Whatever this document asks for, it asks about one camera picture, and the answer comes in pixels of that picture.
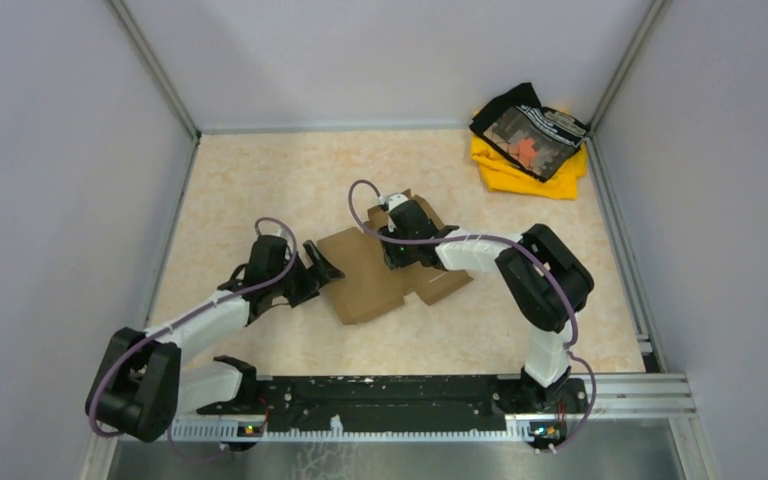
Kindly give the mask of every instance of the red wire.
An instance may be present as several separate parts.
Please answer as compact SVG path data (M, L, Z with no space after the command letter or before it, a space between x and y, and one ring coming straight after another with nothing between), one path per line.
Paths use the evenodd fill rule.
M563 424L567 418L567 408L564 401L558 402L558 423Z
M269 404L266 403L266 399L263 397L258 397L258 400L260 400L260 403L266 405L266 413L263 414L263 425L260 426L261 433L266 429L266 422L269 421Z

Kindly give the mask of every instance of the yellow cloth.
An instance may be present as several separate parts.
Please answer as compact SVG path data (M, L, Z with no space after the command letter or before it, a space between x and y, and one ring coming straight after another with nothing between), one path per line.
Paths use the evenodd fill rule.
M491 191L572 200L578 197L578 179L587 174L587 151L583 147L568 158L546 183L512 167L505 157L475 135L472 136L470 156L478 162L481 178Z

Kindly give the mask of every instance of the cardboard flap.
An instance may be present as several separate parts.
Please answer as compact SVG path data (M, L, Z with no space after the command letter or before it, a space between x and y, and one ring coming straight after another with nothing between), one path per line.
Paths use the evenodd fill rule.
M419 203L437 227L445 225L437 212L419 195L404 193ZM367 209L367 227L378 230L387 225L387 212L376 205ZM470 281L466 272L446 272L414 263L406 268L390 270L384 263L381 242L349 228L316 242L322 254L346 274L322 291L344 324L363 323L404 305L404 296L416 292L427 305L454 293Z

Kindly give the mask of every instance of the enclosure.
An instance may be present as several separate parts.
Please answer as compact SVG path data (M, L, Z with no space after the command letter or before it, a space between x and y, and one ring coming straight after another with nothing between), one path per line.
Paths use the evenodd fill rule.
M574 200L492 191L470 158L473 114L521 82L591 126ZM198 306L258 217L299 239L353 227L358 178L475 231L546 224L587 266L575 352L599 393L569 449L262 442L192 465L162 441L91 434L84 401L114 331ZM194 364L515 374L533 327L498 275L472 276L358 325L323 298L276 308ZM203 455L217 439L190 440ZM768 4L0 6L0 478L232 474L768 477Z

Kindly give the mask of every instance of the marble surface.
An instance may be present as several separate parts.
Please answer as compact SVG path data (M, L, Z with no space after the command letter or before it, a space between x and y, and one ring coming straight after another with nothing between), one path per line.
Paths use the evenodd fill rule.
M247 261L257 217L284 220L300 242L352 226L348 187L366 178L385 193L412 188L444 221L472 231L552 227L596 282L574 351L597 372L643 371L589 177L575 201L490 193L468 158L469 138L466 130L205 136L151 322L199 305ZM374 197L359 188L355 202L365 210ZM474 277L432 307L411 294L404 307L361 325L342 325L321 297L276 307L194 364L227 354L273 375L518 372L531 327L501 276Z

